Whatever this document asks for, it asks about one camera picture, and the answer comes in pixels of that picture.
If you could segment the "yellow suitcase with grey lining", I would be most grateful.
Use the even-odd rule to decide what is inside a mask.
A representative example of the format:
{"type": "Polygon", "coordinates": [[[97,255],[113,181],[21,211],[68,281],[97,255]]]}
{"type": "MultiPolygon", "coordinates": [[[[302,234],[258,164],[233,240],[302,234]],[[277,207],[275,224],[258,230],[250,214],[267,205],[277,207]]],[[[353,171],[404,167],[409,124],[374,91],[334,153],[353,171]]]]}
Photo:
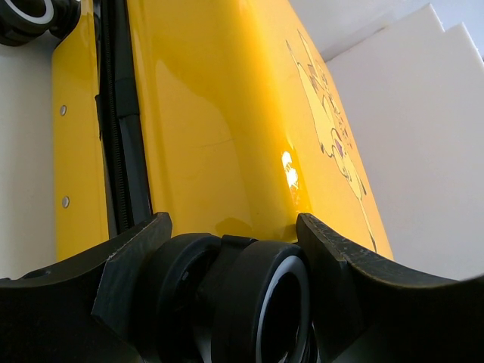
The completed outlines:
{"type": "Polygon", "coordinates": [[[288,1],[3,1],[1,43],[52,57],[57,262],[157,213],[140,362],[318,359],[310,213],[392,252],[329,69],[288,1]]]}

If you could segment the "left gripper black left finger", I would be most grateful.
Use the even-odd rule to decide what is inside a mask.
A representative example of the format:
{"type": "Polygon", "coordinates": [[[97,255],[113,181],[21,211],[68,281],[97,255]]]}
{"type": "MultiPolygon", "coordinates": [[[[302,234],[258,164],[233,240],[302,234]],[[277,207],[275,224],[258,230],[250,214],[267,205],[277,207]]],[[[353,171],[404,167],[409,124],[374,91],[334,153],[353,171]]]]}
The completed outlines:
{"type": "Polygon", "coordinates": [[[141,271],[172,234],[157,213],[106,242],[1,280],[3,362],[140,362],[132,303],[141,271]]]}

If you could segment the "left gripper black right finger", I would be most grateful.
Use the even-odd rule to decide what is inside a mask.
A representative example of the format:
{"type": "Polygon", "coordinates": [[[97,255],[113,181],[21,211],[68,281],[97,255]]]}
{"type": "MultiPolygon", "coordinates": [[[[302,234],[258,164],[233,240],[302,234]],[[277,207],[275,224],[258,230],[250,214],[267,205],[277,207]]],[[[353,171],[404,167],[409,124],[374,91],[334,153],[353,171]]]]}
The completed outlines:
{"type": "Polygon", "coordinates": [[[321,359],[481,362],[483,279],[442,278],[403,266],[309,213],[296,220],[312,279],[321,359]]]}

